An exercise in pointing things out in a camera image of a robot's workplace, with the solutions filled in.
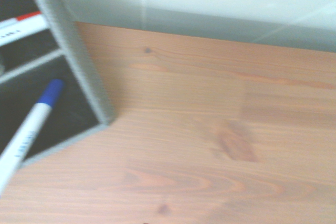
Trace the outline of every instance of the white pen barrel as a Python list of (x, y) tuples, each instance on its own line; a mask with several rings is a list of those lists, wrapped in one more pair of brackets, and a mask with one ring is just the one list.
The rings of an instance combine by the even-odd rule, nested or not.
[(0, 156), (0, 195), (19, 168), (30, 146), (48, 118), (52, 107), (36, 103)]

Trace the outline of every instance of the wood grain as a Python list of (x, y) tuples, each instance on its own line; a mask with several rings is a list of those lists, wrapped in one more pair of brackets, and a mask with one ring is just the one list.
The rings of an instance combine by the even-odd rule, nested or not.
[(0, 223), (335, 223), (336, 54), (78, 24), (118, 112)]

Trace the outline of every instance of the desk organizer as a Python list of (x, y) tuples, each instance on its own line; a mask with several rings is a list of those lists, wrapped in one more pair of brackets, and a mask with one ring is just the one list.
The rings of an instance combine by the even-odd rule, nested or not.
[[(63, 79), (65, 89), (23, 165), (107, 127), (113, 108), (62, 2), (0, 0), (0, 8), (0, 152), (53, 78)], [(20, 23), (37, 16), (44, 21), (40, 28)], [(14, 24), (1, 29), (4, 21)], [(25, 36), (15, 39), (20, 33)]]

